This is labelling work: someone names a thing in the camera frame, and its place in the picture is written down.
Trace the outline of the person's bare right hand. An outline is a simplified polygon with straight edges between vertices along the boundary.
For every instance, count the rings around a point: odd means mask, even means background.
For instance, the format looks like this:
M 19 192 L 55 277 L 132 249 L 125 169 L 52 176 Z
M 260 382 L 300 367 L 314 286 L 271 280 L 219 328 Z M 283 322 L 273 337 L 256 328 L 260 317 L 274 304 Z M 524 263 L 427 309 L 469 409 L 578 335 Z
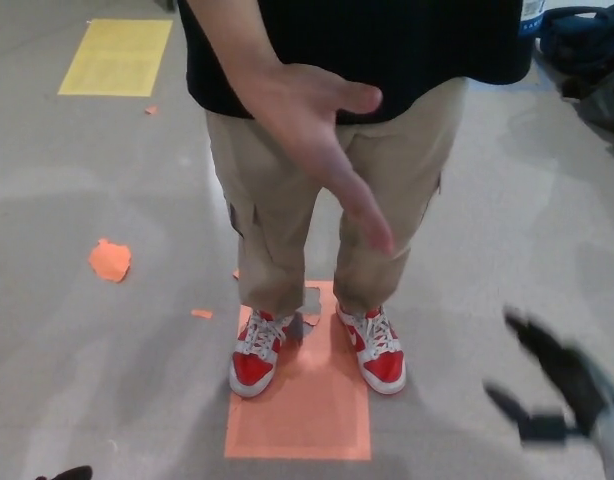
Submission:
M 307 65 L 276 65 L 234 90 L 288 157 L 337 198 L 370 246 L 391 253 L 391 228 L 370 187 L 354 171 L 335 131 L 338 112 L 368 114 L 377 110 L 382 101 L 380 90 Z

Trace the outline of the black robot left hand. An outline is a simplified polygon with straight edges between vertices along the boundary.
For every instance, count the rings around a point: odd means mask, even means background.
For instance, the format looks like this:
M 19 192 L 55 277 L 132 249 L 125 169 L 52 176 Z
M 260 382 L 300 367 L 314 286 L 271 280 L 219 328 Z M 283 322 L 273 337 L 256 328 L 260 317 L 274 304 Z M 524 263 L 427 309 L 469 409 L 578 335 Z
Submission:
M 90 465 L 82 465 L 70 468 L 54 476 L 37 476 L 35 480 L 92 480 L 93 469 Z

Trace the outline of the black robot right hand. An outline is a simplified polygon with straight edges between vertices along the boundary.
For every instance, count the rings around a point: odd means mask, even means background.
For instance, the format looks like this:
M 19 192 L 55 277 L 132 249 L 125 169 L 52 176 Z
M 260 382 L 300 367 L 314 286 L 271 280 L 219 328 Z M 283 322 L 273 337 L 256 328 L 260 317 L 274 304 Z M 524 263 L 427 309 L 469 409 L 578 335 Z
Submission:
M 526 410 L 509 391 L 491 381 L 483 389 L 498 411 L 517 427 L 522 442 L 564 443 L 570 437 L 590 438 L 603 413 L 614 407 L 614 387 L 583 350 L 559 340 L 539 319 L 507 306 L 506 327 L 538 363 L 573 414 L 572 424 L 560 410 Z

